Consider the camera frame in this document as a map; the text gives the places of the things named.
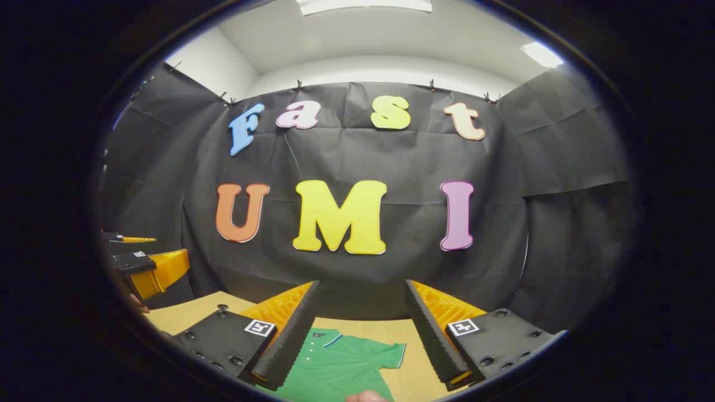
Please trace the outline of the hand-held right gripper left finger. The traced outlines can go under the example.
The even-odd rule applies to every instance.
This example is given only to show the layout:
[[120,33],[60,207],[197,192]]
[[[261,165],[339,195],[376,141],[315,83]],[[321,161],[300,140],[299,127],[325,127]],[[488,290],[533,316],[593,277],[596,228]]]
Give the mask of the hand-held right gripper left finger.
[[311,330],[319,284],[308,282],[239,313],[217,309],[171,341],[212,371],[275,391]]

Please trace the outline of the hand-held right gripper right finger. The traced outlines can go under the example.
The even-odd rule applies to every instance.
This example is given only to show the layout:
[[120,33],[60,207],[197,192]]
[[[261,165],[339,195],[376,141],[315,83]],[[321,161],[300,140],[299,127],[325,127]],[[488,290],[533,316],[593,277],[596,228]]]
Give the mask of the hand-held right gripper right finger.
[[484,311],[411,279],[404,282],[404,297],[427,358],[448,391],[515,371],[568,333],[550,333],[508,308]]

